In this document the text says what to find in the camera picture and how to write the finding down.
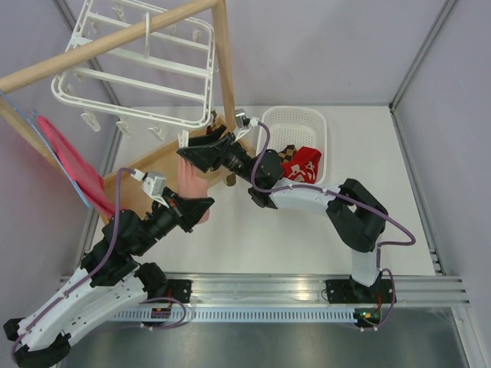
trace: red towel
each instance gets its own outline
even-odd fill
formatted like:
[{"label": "red towel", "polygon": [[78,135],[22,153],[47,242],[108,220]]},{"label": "red towel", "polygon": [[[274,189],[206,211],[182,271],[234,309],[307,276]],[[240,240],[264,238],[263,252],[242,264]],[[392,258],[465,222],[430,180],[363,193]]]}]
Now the red towel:
[{"label": "red towel", "polygon": [[295,182],[315,183],[321,156],[322,153],[315,148],[302,147],[292,161],[282,164],[285,170],[283,177]]},{"label": "red towel", "polygon": [[90,203],[110,218],[116,211],[115,206],[104,192],[104,179],[81,154],[71,145],[61,132],[46,117],[39,116],[38,124],[58,155],[68,175],[78,184]]}]

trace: white basket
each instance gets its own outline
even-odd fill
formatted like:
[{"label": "white basket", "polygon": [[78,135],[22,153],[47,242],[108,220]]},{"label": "white basket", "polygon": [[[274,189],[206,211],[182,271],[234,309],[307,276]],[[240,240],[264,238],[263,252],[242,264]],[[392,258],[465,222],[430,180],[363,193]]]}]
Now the white basket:
[{"label": "white basket", "polygon": [[[328,154],[328,124],[322,114],[305,107],[277,106],[267,109],[262,115],[262,122],[271,131],[268,148],[282,151],[288,144],[315,148],[322,153],[318,165],[317,182],[325,181]],[[257,152],[265,144],[266,134],[259,131]]]}]

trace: pink towel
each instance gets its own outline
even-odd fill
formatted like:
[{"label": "pink towel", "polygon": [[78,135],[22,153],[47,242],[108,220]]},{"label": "pink towel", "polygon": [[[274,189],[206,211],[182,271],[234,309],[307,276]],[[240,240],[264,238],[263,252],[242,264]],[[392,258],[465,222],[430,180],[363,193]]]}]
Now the pink towel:
[{"label": "pink towel", "polygon": [[104,192],[104,179],[46,117],[39,116],[38,124],[58,155],[68,175],[78,184],[90,203],[108,218],[114,215],[115,206]]}]

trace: brown object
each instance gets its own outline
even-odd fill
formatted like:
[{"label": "brown object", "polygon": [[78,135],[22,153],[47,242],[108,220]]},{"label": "brown object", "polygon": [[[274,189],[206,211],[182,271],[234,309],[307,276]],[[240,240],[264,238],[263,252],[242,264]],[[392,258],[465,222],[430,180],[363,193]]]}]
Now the brown object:
[{"label": "brown object", "polygon": [[[223,117],[217,117],[215,120],[215,124],[218,127],[224,123],[225,120]],[[206,128],[194,130],[193,132],[189,133],[189,136],[199,136],[205,132]],[[249,143],[246,141],[240,141],[240,143],[250,156],[255,155],[255,150]],[[174,141],[154,150],[152,153],[149,153],[141,159],[134,161],[133,163],[127,165],[127,167],[130,167],[131,169],[139,169],[143,172],[157,171],[159,173],[163,173],[167,177],[166,185],[173,191],[177,192],[177,167],[179,159],[179,156],[176,153],[177,148],[177,141]],[[116,174],[117,172],[115,171],[104,177],[105,192],[107,197],[112,201],[115,200],[116,195]],[[225,169],[215,172],[208,172],[207,174],[199,174],[199,176],[208,179],[210,187],[219,183],[229,175],[230,172]],[[123,173],[120,191],[121,206],[123,208],[128,208],[135,211],[139,216],[145,216],[145,213],[150,208],[152,200],[140,189],[140,187],[141,182],[131,178],[128,173]]]},{"label": "brown object", "polygon": [[236,174],[230,174],[225,178],[225,185],[226,186],[234,186],[237,183],[237,175]]},{"label": "brown object", "polygon": [[278,152],[278,156],[282,163],[289,163],[296,153],[297,149],[295,148],[295,144],[288,144],[283,151]]},{"label": "brown object", "polygon": [[[222,84],[223,106],[226,121],[222,118],[218,123],[225,124],[227,131],[236,128],[235,102],[232,84],[232,62],[230,60],[229,28],[227,25],[226,0],[194,0],[181,5],[178,8],[158,14],[150,19],[150,32],[167,27],[191,17],[196,13],[212,9],[213,27],[215,29],[216,53],[219,63],[219,76]],[[98,40],[84,44],[78,48],[59,54],[55,57],[32,65],[21,71],[0,78],[0,90],[8,94],[19,88],[25,87],[52,74],[59,73],[84,61],[95,58],[110,50],[123,46],[145,35],[145,21],[121,29]],[[36,132],[8,103],[0,98],[0,116],[2,116],[14,129],[16,129],[46,160],[59,169],[58,164],[51,156],[48,148],[44,146]],[[204,134],[205,129],[190,132],[190,136]],[[239,141],[250,156],[255,155],[255,150],[245,140]],[[167,186],[177,190],[177,141],[162,146],[149,153],[145,157],[130,164],[130,168],[141,171],[159,171],[166,175]],[[230,175],[230,172],[221,168],[217,172],[205,175],[210,181],[210,186],[220,182]],[[116,173],[113,172],[104,178],[106,193],[114,200]],[[138,215],[144,215],[150,208],[150,198],[143,194],[140,183],[132,179],[126,173],[121,183],[121,205],[133,209]]]}]

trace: cable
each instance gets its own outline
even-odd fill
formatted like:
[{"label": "cable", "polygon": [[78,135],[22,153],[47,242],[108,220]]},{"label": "cable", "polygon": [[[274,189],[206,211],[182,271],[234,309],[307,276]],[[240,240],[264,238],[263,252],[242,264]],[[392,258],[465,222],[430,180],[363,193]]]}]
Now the cable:
[{"label": "cable", "polygon": [[329,303],[329,299],[326,299],[323,295],[324,291],[326,294],[328,293],[328,289],[324,289],[323,291],[321,291],[321,297],[322,297],[322,299],[324,299],[325,301],[327,301]]},{"label": "cable", "polygon": [[116,245],[116,238],[117,238],[117,231],[119,229],[119,223],[120,223],[120,187],[121,187],[121,175],[123,173],[134,173],[132,169],[128,169],[126,167],[122,167],[117,171],[117,178],[116,178],[116,212],[114,213],[114,228],[113,228],[113,234],[110,239],[110,244],[109,248],[107,249],[106,255],[104,258],[102,258],[102,261],[100,264],[97,265],[92,272],[90,272],[87,276],[82,278],[79,282],[77,282],[74,286],[70,287],[63,293],[63,297],[58,297],[54,299],[44,310],[41,311],[40,314],[38,314],[34,320],[25,328],[25,333],[22,333],[18,336],[17,340],[14,342],[14,346],[12,347],[11,350],[11,358],[14,361],[14,363],[17,363],[15,359],[15,351],[17,349],[17,345],[20,344],[22,339],[25,337],[26,334],[28,334],[32,328],[36,325],[37,322],[41,318],[43,318],[51,309],[54,308],[60,301],[68,297],[76,288],[78,288],[80,285],[82,285],[85,281],[89,280],[94,276],[99,270],[106,264],[107,260],[110,257],[110,254],[114,250],[114,246]]},{"label": "cable", "polygon": [[[274,192],[279,192],[279,191],[286,190],[286,189],[295,189],[295,188],[297,188],[297,189],[300,189],[300,188],[303,188],[303,189],[312,189],[312,190],[316,190],[318,192],[322,192],[324,194],[329,194],[331,196],[333,195],[334,197],[337,197],[339,199],[343,199],[346,202],[350,202],[350,203],[356,205],[357,207],[361,207],[362,209],[365,209],[365,210],[367,210],[367,211],[369,211],[369,212],[371,212],[371,213],[379,216],[383,220],[391,223],[396,228],[398,228],[399,230],[401,230],[404,234],[406,234],[407,237],[409,238],[409,241],[381,241],[380,243],[377,243],[377,247],[376,247],[377,248],[377,269],[380,269],[380,267],[381,267],[381,247],[383,247],[384,245],[402,245],[402,246],[409,246],[409,245],[413,245],[413,244],[416,243],[416,238],[414,237],[413,233],[410,232],[407,228],[405,228],[402,224],[400,224],[396,220],[392,219],[388,215],[384,214],[383,212],[381,212],[381,211],[379,211],[379,210],[377,210],[377,209],[375,209],[375,208],[373,208],[373,207],[371,207],[369,205],[366,205],[363,202],[357,201],[356,199],[352,199],[352,198],[350,198],[350,197],[348,197],[346,195],[342,195],[341,193],[332,192],[331,190],[325,190],[324,191],[323,188],[320,188],[320,187],[317,187],[317,186],[309,186],[309,185],[306,185],[306,184],[294,184],[294,185],[291,185],[291,186],[281,186],[279,188],[274,188],[274,189],[263,189],[263,188],[259,188],[255,184],[255,174],[258,171],[259,164],[261,163],[262,158],[266,154],[266,150],[268,149],[269,140],[271,139],[271,132],[269,131],[269,128],[264,123],[258,122],[258,125],[262,129],[265,130],[266,140],[265,140],[264,146],[262,147],[261,152],[258,155],[257,160],[254,163],[254,166],[252,167],[251,184],[252,184],[252,187],[255,190],[257,190],[258,192],[261,192],[261,193],[274,193]],[[381,270],[381,272],[384,272],[384,271],[386,271],[389,274],[390,281],[392,283],[392,302],[390,303],[389,311],[387,312],[387,315],[385,316],[384,320],[382,320],[377,325],[377,327],[369,327],[368,329],[365,329],[365,330],[370,330],[370,329],[373,329],[374,330],[375,328],[379,328],[379,327],[382,327],[383,325],[385,325],[385,323],[387,322],[387,319],[392,314],[392,310],[394,309],[394,305],[395,305],[395,302],[396,302],[396,288],[395,288],[394,276],[392,275],[392,272],[388,268],[384,268],[383,270]]]},{"label": "cable", "polygon": [[392,275],[392,272],[388,268],[384,268],[382,272],[384,271],[389,274],[390,282],[392,283],[392,301],[390,303],[389,311],[385,315],[385,318],[381,320],[381,322],[377,326],[364,328],[363,331],[374,331],[384,326],[387,323],[389,317],[392,315],[392,311],[394,310],[394,305],[396,304],[396,283],[394,281],[394,276]]},{"label": "cable", "polygon": [[152,299],[146,299],[142,304],[152,303],[154,301],[170,301],[172,303],[176,303],[183,309],[183,312],[184,312],[183,316],[177,322],[174,322],[173,324],[163,325],[163,326],[154,326],[153,327],[154,330],[169,330],[171,328],[179,327],[181,324],[183,324],[184,320],[187,317],[187,309],[186,309],[186,306],[184,305],[184,303],[182,301],[178,301],[174,297],[154,297]]},{"label": "cable", "polygon": [[[380,320],[382,320],[382,318],[383,318],[383,313],[382,313],[382,310],[380,309],[380,311],[379,311],[378,313],[379,313],[379,315],[380,315]],[[364,317],[364,318],[363,318],[363,320],[364,320],[365,322],[367,322],[368,324],[370,324],[370,325],[374,326],[374,327],[378,327],[378,324],[374,324],[373,322],[370,322],[370,321],[369,321],[369,320],[368,320],[366,317]]]},{"label": "cable", "polygon": [[171,328],[176,328],[181,325],[183,325],[184,320],[186,319],[188,313],[186,309],[186,305],[184,305],[183,302],[178,301],[176,298],[173,297],[155,297],[152,299],[146,299],[145,301],[142,301],[141,304],[145,303],[152,303],[154,301],[169,301],[171,303],[176,303],[178,304],[182,309],[183,309],[183,316],[175,323],[173,324],[167,324],[167,325],[159,325],[159,326],[145,326],[143,324],[124,324],[123,326],[117,326],[117,327],[112,327],[112,328],[107,328],[106,330],[100,330],[100,331],[94,331],[89,333],[89,335],[95,335],[95,334],[105,334],[106,332],[114,332],[118,330],[126,330],[127,328],[146,328],[147,330],[170,330]]}]

